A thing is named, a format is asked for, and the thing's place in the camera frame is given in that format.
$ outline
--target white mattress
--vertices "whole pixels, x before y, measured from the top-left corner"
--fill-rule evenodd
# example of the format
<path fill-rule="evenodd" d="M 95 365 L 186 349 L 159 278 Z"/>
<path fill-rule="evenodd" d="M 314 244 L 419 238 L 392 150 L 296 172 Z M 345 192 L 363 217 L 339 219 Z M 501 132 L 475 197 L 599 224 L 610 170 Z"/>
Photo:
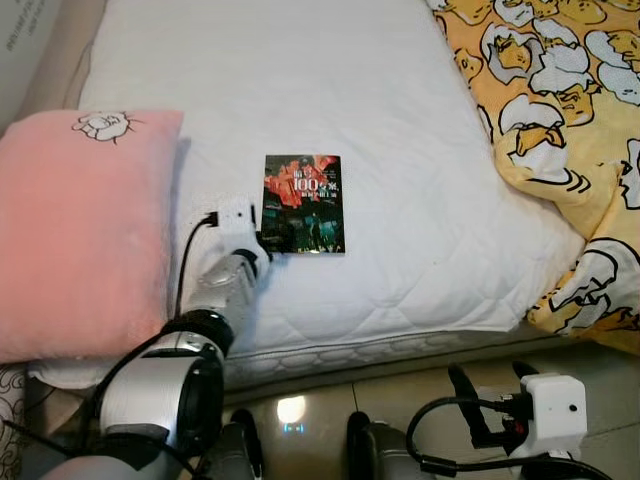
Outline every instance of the white mattress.
<path fill-rule="evenodd" d="M 233 347 L 243 384 L 274 358 L 301 374 L 429 332 L 509 331 L 583 245 L 495 172 L 421 0 L 110 0 L 80 108 L 186 112 L 176 257 L 219 195 L 261 206 L 266 154 L 342 157 L 347 253 L 276 258 Z M 196 242 L 187 289 L 218 246 Z"/>

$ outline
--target pink pillow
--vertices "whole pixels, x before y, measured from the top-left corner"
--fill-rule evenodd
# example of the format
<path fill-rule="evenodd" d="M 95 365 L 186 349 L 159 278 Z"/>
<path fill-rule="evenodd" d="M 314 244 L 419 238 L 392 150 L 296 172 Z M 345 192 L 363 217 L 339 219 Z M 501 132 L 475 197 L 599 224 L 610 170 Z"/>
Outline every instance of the pink pillow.
<path fill-rule="evenodd" d="M 0 363 L 122 354 L 162 327 L 181 124 L 54 111 L 0 139 Z"/>

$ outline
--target book cover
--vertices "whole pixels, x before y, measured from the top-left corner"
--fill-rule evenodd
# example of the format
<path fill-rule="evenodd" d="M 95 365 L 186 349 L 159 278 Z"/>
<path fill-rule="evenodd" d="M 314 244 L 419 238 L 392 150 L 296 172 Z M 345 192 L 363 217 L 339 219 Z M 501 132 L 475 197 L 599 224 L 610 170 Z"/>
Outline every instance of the book cover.
<path fill-rule="evenodd" d="M 345 253 L 336 155 L 267 155 L 262 240 L 283 253 Z"/>

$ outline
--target tiled floor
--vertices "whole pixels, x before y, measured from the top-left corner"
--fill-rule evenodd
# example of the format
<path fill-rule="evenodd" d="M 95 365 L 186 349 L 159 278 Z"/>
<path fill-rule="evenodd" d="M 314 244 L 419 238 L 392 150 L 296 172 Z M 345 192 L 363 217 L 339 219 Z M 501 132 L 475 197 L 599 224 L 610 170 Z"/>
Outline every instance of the tiled floor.
<path fill-rule="evenodd" d="M 567 373 L 582 380 L 587 389 L 589 436 L 583 460 L 615 480 L 640 479 L 640 361 L 597 345 L 539 352 L 519 358 L 541 371 Z M 512 359 L 465 365 L 465 370 L 485 396 L 518 391 L 511 371 Z M 372 419 L 404 429 L 424 403 L 453 393 L 445 369 L 371 379 L 355 384 L 325 387 L 296 395 L 290 405 L 273 398 L 242 405 L 254 415 L 266 457 L 266 479 L 346 478 L 345 432 L 356 409 Z M 301 418 L 292 431 L 285 421 Z M 303 432 L 295 427 L 303 426 Z M 425 419 L 417 431 L 418 445 L 457 461 L 495 458 L 500 450 L 473 450 L 468 429 L 455 408 L 444 408 Z M 509 479 L 507 472 L 460 474 L 461 479 Z"/>

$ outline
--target yellow blanket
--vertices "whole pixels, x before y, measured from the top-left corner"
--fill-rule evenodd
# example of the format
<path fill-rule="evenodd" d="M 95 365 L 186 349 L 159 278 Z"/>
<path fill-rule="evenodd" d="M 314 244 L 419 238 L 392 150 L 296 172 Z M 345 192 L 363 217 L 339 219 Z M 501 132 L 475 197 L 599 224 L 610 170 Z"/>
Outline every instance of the yellow blanket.
<path fill-rule="evenodd" d="M 640 354 L 640 0 L 427 0 L 496 168 L 588 240 L 529 314 Z"/>

